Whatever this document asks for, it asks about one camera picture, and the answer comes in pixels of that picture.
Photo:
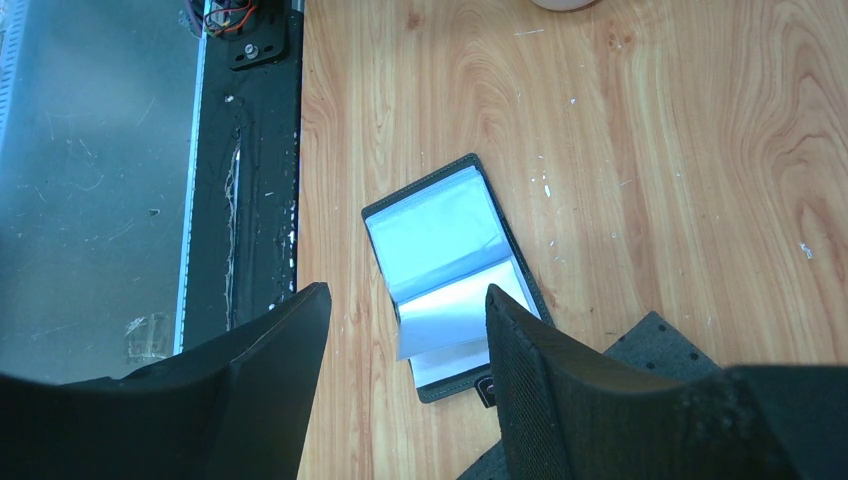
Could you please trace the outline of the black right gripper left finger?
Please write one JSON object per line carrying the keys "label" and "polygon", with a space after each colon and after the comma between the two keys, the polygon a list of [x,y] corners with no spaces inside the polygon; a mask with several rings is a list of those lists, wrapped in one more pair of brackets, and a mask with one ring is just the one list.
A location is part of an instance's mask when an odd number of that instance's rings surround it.
{"label": "black right gripper left finger", "polygon": [[293,479],[325,352],[315,282],[264,315],[114,379],[1,378],[5,479]]}

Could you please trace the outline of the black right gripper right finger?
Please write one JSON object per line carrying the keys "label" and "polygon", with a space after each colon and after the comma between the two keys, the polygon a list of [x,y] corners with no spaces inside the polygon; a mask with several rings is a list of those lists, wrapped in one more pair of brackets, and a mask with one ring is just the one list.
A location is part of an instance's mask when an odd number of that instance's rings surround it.
{"label": "black right gripper right finger", "polygon": [[714,367],[684,340],[623,362],[497,286],[486,327],[512,479],[843,479],[847,370]]}

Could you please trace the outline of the black card holder wallet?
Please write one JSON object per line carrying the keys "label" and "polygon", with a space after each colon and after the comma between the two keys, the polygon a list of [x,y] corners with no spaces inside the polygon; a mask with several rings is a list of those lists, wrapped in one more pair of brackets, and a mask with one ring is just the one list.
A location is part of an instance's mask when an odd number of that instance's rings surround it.
{"label": "black card holder wallet", "polygon": [[495,405],[485,301],[496,285],[553,322],[478,155],[468,153],[361,211],[424,404],[473,389]]}

